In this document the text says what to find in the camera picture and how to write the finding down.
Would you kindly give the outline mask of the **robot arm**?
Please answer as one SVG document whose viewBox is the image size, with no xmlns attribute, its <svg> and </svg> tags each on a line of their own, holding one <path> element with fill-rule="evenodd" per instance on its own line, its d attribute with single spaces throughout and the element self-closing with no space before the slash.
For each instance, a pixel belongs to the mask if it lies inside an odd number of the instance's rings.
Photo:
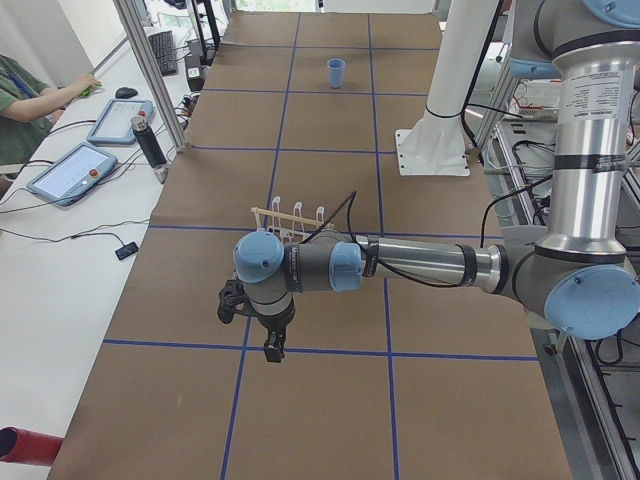
<svg viewBox="0 0 640 480">
<path fill-rule="evenodd" d="M 638 3 L 519 2 L 514 63 L 529 61 L 562 79 L 550 216 L 534 244 L 473 248 L 358 237 L 326 226 L 283 244 L 258 230 L 234 248 L 235 276 L 220 291 L 219 319 L 257 319 L 267 332 L 267 360 L 279 362 L 295 294 L 355 290 L 382 272 L 511 298 L 545 328 L 583 340 L 626 327 L 639 309 L 639 284 L 625 266 L 615 227 L 639 63 Z"/>
</svg>

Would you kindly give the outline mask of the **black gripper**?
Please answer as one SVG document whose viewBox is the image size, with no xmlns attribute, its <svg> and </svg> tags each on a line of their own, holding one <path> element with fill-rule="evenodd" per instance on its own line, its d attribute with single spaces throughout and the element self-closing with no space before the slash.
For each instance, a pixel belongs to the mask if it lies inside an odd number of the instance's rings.
<svg viewBox="0 0 640 480">
<path fill-rule="evenodd" d="M 268 331 L 263 345 L 265 358 L 270 363 L 281 363 L 285 358 L 286 328 L 295 316 L 295 304 L 291 299 L 279 313 L 266 315 L 256 314 L 260 324 Z"/>
</svg>

